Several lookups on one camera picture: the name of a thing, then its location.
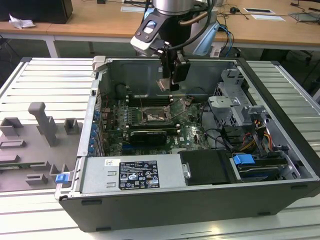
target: white paper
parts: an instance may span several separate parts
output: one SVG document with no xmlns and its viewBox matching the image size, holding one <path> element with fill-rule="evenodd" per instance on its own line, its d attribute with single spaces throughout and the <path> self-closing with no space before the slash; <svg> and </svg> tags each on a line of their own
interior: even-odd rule
<svg viewBox="0 0 320 240">
<path fill-rule="evenodd" d="M 272 16 L 272 15 L 256 15 L 251 14 L 251 16 L 256 20 L 270 20 L 270 21 L 286 21 L 280 16 Z"/>
<path fill-rule="evenodd" d="M 32 28 L 36 26 L 32 20 L 21 20 L 11 16 L 11 14 L 9 14 L 9 16 L 10 16 L 9 23 L 12 24 L 17 29 Z"/>
</svg>

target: white table leg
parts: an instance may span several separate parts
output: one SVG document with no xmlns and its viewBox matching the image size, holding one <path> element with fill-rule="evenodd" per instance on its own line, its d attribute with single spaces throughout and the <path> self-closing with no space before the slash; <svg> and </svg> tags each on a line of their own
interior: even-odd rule
<svg viewBox="0 0 320 240">
<path fill-rule="evenodd" d="M 45 36 L 45 43 L 49 50 L 51 58 L 60 58 L 60 53 L 55 45 L 55 38 L 53 36 Z"/>
<path fill-rule="evenodd" d="M 89 44 L 89 51 L 91 54 L 95 53 L 95 49 L 94 49 L 94 43 L 92 41 L 88 41 Z"/>
</svg>

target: power supply label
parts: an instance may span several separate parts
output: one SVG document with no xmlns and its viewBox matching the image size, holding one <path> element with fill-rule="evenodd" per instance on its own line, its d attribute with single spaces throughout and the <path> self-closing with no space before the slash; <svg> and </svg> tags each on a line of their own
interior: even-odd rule
<svg viewBox="0 0 320 240">
<path fill-rule="evenodd" d="M 157 161 L 120 162 L 119 189 L 160 188 Z"/>
</svg>

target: floor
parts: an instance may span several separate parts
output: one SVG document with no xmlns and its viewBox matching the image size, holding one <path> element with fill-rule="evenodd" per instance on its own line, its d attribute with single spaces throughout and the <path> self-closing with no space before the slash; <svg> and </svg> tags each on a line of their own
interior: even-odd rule
<svg viewBox="0 0 320 240">
<path fill-rule="evenodd" d="M 12 39 L 9 40 L 9 44 L 18 56 L 7 44 L 2 44 L 0 48 L 0 85 L 9 77 L 21 57 L 50 56 L 45 42 L 41 40 Z M 90 58 L 97 55 L 110 57 L 135 56 L 135 51 L 129 43 L 94 42 L 93 46 L 95 53 L 90 53 L 87 42 L 57 41 L 57 47 L 63 58 Z M 232 49 L 229 56 L 233 57 L 235 52 L 236 49 Z M 241 48 L 240 56 L 246 60 L 259 60 L 262 52 L 262 49 L 257 48 Z M 273 52 L 271 55 L 269 54 L 268 59 L 279 61 L 281 54 L 281 52 Z M 306 64 L 306 57 L 308 57 L 308 55 L 301 51 L 289 51 L 286 60 L 282 61 L 281 65 L 300 84 L 304 82 L 303 86 L 308 89 L 312 81 L 315 81 L 320 76 L 320 64 L 318 64 L 312 74 L 305 80 L 308 73 L 315 67 L 315 64 L 320 59 L 320 52 L 312 52 L 312 60 L 309 65 Z"/>
</svg>

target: blue clip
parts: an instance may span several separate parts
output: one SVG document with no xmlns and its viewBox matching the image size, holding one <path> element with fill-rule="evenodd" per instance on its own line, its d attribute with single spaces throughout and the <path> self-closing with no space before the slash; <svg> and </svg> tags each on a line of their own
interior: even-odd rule
<svg viewBox="0 0 320 240">
<path fill-rule="evenodd" d="M 68 184 L 69 183 L 69 173 L 60 173 L 55 177 L 56 184 Z"/>
<path fill-rule="evenodd" d="M 251 154 L 237 154 L 233 157 L 233 161 L 236 165 L 256 163 Z"/>
</svg>

